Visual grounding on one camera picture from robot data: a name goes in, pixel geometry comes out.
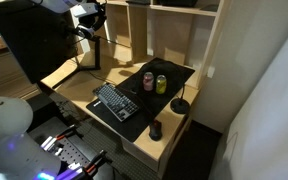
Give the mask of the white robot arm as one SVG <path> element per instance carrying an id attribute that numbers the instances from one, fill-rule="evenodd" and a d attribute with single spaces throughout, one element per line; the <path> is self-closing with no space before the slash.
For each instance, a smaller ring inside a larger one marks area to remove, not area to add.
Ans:
<path id="1" fill-rule="evenodd" d="M 0 35 L 30 82 L 51 74 L 75 55 L 65 15 L 75 0 L 0 2 Z M 0 96 L 0 179 L 54 179 L 64 163 L 27 134 L 33 111 L 27 101 Z"/>

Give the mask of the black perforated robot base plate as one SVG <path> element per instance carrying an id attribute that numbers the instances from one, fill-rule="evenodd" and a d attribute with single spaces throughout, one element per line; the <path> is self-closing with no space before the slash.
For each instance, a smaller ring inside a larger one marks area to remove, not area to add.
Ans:
<path id="1" fill-rule="evenodd" d="M 53 117 L 39 125 L 33 123 L 29 128 L 29 135 L 41 145 L 49 136 L 55 137 L 68 127 L 69 126 L 66 126 L 60 119 Z M 58 157 L 63 165 L 60 174 L 55 180 L 71 180 L 71 175 L 74 170 L 79 166 L 86 166 L 100 153 L 91 149 L 81 139 L 81 134 L 78 132 L 77 134 L 56 141 L 46 152 Z M 112 167 L 111 163 L 105 163 L 98 169 L 93 180 L 123 180 L 123 178 Z"/>

